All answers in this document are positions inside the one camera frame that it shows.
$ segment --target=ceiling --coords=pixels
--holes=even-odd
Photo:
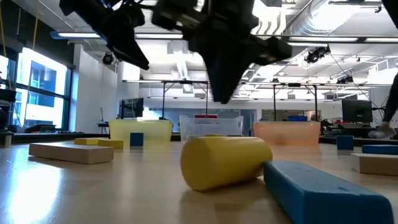
[[[13,0],[22,8],[35,15],[34,0]],[[306,5],[308,0],[285,0],[284,9],[276,9],[272,7],[261,6],[259,12],[263,12],[260,21],[261,26],[256,28],[257,34],[280,34],[284,26],[300,12]],[[59,0],[40,0],[39,19],[44,21],[55,30],[59,31],[75,31],[75,32],[92,32],[91,28],[80,19],[75,13],[64,16],[58,6]],[[153,5],[155,0],[145,0],[143,4]],[[358,10],[344,23],[334,29],[330,35],[380,35],[380,36],[396,36],[398,31],[393,25],[391,18],[385,9],[376,14],[374,10],[377,6],[359,7]],[[138,27],[136,32],[165,32],[150,23],[151,12],[144,10],[146,23],[142,27]],[[323,16],[323,21],[317,21],[327,24],[333,20],[336,14]],[[138,40],[138,43],[150,62],[148,71],[142,70],[144,77],[159,77],[159,75],[170,76],[173,71],[177,71],[176,58],[173,54],[168,54],[168,42],[166,40]],[[100,59],[104,52],[108,51],[103,40],[85,40],[81,42],[85,46],[85,50]],[[383,61],[384,57],[398,55],[398,45],[368,45],[368,44],[331,44],[331,54],[334,57],[327,56],[318,63],[311,65],[309,68],[303,66],[303,58],[306,52],[314,49],[313,47],[295,48],[296,54],[290,59],[290,65],[282,67],[279,72],[267,74],[268,80],[273,75],[278,76],[283,72],[284,76],[279,78],[289,78],[292,82],[297,82],[303,78],[312,77],[319,82],[326,82],[329,77],[341,73],[341,69],[346,70],[353,68],[355,78],[366,78],[368,70]],[[203,79],[206,78],[205,66],[203,60],[198,54],[187,54],[185,65],[188,73],[195,71],[195,74],[202,74]]]

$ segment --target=yellow block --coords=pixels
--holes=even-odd
[[[95,146],[98,145],[98,138],[77,138],[75,144],[84,146]]]
[[[193,190],[254,179],[262,175],[262,164],[272,160],[272,152],[259,138],[195,138],[185,143],[181,171]]]
[[[123,148],[123,140],[99,139],[98,146],[109,146],[115,149]]]
[[[224,134],[206,134],[206,137],[225,137]]]

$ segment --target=blue wooden block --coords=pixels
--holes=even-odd
[[[337,149],[354,150],[354,136],[337,136]]]
[[[398,146],[395,146],[395,145],[363,145],[362,153],[398,155]]]
[[[144,146],[144,133],[130,133],[130,146]]]
[[[264,181],[295,224],[394,223],[387,198],[301,162],[266,162]]]

